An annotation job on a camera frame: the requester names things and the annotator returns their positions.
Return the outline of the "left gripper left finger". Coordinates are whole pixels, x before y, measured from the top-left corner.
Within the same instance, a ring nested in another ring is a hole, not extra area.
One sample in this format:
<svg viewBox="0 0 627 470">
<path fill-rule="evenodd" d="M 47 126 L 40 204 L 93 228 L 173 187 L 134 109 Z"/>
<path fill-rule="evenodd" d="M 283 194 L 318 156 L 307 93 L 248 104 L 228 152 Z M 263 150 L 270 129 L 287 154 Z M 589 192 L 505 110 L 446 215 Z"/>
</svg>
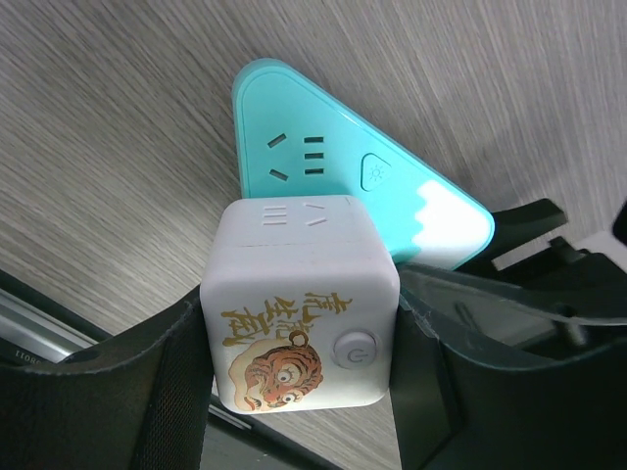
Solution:
<svg viewBox="0 0 627 470">
<path fill-rule="evenodd" d="M 197 469 L 213 368 L 191 298 L 60 363 L 1 368 L 4 469 Z"/>
</svg>

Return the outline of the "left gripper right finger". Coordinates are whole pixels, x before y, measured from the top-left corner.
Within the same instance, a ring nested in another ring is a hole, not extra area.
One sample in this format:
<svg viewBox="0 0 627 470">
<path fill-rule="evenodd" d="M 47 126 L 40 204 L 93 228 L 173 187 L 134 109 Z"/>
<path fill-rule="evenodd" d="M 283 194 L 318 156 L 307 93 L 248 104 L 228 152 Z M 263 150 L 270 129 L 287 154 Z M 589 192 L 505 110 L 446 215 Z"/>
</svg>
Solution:
<svg viewBox="0 0 627 470">
<path fill-rule="evenodd" d="M 626 334 L 555 359 L 473 333 L 406 290 L 390 393 L 406 469 L 622 469 Z"/>
</svg>

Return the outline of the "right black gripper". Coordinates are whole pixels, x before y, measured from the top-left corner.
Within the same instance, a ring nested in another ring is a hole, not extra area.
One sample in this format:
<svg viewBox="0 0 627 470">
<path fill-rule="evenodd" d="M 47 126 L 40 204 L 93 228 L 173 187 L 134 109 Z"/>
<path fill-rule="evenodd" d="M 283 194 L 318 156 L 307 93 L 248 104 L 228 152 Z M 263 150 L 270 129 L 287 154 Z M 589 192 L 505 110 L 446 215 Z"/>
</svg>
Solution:
<svg viewBox="0 0 627 470">
<path fill-rule="evenodd" d="M 616 257 L 561 237 L 508 267 L 494 260 L 565 225 L 547 198 L 492 213 L 495 233 L 453 271 L 406 266 L 406 290 L 467 330 L 511 347 L 571 352 L 626 334 L 626 270 Z"/>
</svg>

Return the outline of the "white cube plug adapter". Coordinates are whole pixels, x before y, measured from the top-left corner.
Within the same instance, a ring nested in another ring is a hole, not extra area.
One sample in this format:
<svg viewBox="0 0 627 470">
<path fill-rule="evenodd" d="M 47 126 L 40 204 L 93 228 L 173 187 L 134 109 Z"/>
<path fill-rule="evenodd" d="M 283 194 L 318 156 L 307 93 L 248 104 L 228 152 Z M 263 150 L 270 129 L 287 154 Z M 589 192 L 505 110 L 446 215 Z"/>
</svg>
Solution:
<svg viewBox="0 0 627 470">
<path fill-rule="evenodd" d="M 232 203 L 200 284 L 220 401 L 242 414 L 379 401 L 399 296 L 398 271 L 358 199 Z"/>
</svg>

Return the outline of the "teal triangular power socket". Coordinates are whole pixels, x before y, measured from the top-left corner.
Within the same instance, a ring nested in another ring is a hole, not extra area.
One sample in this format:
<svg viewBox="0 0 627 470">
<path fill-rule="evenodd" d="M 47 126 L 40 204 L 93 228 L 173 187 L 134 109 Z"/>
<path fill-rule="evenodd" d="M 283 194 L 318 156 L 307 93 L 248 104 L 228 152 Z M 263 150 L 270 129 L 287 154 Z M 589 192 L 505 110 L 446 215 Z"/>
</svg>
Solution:
<svg viewBox="0 0 627 470">
<path fill-rule="evenodd" d="M 479 202 L 287 64 L 248 64 L 231 98 L 243 197 L 358 198 L 396 263 L 455 269 L 492 241 Z"/>
</svg>

